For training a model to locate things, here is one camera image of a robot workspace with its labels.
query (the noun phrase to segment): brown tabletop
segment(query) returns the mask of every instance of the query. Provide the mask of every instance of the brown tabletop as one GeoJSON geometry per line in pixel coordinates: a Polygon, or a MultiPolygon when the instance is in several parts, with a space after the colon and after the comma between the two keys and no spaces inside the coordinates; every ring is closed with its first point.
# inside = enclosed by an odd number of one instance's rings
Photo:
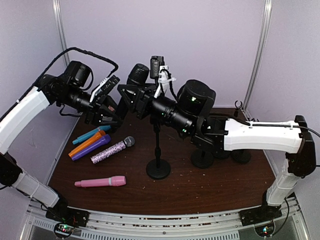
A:
{"type": "MultiPolygon", "coordinates": [[[[219,113],[232,109],[217,108],[219,113]]],[[[161,158],[171,165],[171,174],[153,180],[146,174],[147,163],[154,159],[155,134],[149,118],[139,120],[128,113],[123,125],[110,134],[111,142],[73,162],[68,153],[72,141],[94,129],[80,119],[49,185],[69,201],[71,207],[122,214],[176,215],[212,213],[260,205],[263,192],[273,183],[274,175],[260,150],[252,150],[251,161],[240,164],[228,159],[215,159],[211,167],[197,168],[190,161],[196,149],[188,139],[182,141],[172,128],[162,126],[161,158]],[[118,143],[127,136],[135,145],[97,163],[90,157],[118,143]],[[124,175],[127,184],[120,187],[75,187],[75,181],[124,175]]]]}

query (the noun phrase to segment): metal bar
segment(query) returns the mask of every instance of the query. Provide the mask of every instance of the metal bar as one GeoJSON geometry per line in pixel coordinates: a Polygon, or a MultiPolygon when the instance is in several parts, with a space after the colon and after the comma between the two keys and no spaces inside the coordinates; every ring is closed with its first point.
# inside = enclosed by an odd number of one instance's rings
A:
{"type": "Polygon", "coordinates": [[[264,4],[264,13],[263,13],[263,18],[262,18],[262,24],[261,24],[261,31],[260,31],[260,37],[259,37],[259,43],[258,43],[258,48],[256,51],[256,56],[255,56],[255,61],[253,65],[253,69],[251,72],[251,77],[250,77],[250,82],[248,89],[246,91],[246,95],[243,101],[243,109],[244,111],[247,110],[254,86],[256,83],[256,79],[258,76],[260,64],[261,64],[261,59],[262,59],[262,54],[263,50],[266,45],[266,40],[268,36],[268,31],[269,31],[269,26],[270,26],[270,19],[271,19],[271,12],[272,12],[272,0],[265,0],[264,4]]]}
{"type": "MultiPolygon", "coordinates": [[[[60,8],[60,0],[52,0],[53,4],[53,13],[55,18],[56,27],[58,28],[58,33],[60,37],[60,44],[62,51],[67,49],[67,41],[66,41],[66,35],[64,30],[64,25],[62,21],[62,15],[61,15],[61,8],[60,8]]],[[[64,64],[67,67],[70,63],[69,53],[65,53],[63,55],[64,64]]]]}

